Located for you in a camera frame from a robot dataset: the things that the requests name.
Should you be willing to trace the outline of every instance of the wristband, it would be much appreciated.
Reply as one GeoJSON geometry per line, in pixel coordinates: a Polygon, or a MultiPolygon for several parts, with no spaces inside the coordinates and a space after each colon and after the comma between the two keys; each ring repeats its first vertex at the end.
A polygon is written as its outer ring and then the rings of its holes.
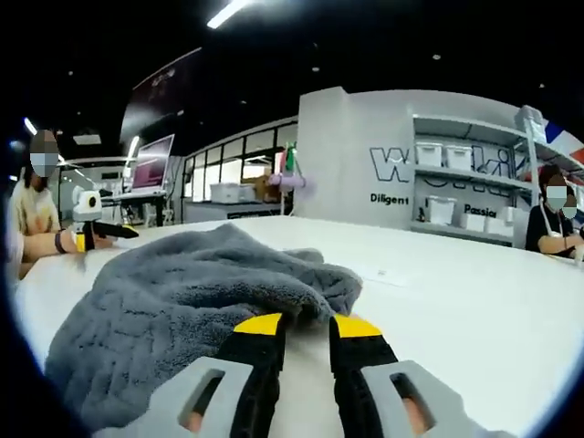
{"type": "Polygon", "coordinates": [[[65,248],[63,248],[63,245],[61,244],[61,232],[60,231],[55,234],[55,248],[58,250],[58,252],[60,254],[67,253],[67,251],[65,251],[65,248]]]}

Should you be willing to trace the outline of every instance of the black ceiling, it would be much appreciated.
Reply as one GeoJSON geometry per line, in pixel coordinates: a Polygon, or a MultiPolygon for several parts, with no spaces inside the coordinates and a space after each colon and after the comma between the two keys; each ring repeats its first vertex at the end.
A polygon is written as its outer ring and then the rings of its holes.
{"type": "Polygon", "coordinates": [[[529,104],[584,140],[578,2],[258,0],[217,30],[206,22],[228,0],[121,3],[16,7],[5,144],[27,141],[26,116],[63,131],[67,159],[121,154],[131,88],[197,47],[192,99],[172,122],[190,134],[179,153],[295,115],[299,95],[337,85],[529,104]],[[80,133],[102,144],[77,145],[80,133]]]}

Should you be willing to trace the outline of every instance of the white table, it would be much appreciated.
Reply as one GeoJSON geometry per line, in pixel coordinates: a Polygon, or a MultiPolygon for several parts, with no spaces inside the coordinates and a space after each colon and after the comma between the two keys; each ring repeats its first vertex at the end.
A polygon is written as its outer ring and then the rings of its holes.
{"type": "MultiPolygon", "coordinates": [[[[223,222],[145,230],[142,245],[223,222]]],[[[539,254],[438,235],[291,217],[235,221],[276,249],[316,247],[364,277],[354,312],[464,397],[488,429],[524,435],[562,390],[584,339],[584,270],[539,254]],[[378,275],[385,269],[389,281],[378,275]]],[[[16,293],[32,349],[44,360],[68,312],[123,249],[39,261],[16,293]]],[[[288,337],[271,436],[342,436],[326,331],[288,337]]]]}

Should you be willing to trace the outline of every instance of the computer screen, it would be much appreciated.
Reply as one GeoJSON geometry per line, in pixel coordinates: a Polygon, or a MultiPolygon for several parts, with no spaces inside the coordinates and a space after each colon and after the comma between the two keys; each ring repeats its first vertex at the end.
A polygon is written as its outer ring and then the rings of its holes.
{"type": "Polygon", "coordinates": [[[151,187],[162,188],[173,140],[174,134],[138,149],[132,190],[151,187]]]}

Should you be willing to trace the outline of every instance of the gray towel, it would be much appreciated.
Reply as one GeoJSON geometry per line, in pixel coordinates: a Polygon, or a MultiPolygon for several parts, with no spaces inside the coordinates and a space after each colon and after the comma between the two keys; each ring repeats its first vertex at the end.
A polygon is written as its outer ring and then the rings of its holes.
{"type": "Polygon", "coordinates": [[[315,250],[279,252],[231,224],[172,235],[103,267],[53,339],[46,374],[92,432],[125,426],[245,319],[325,322],[359,293],[354,273],[315,250]]]}

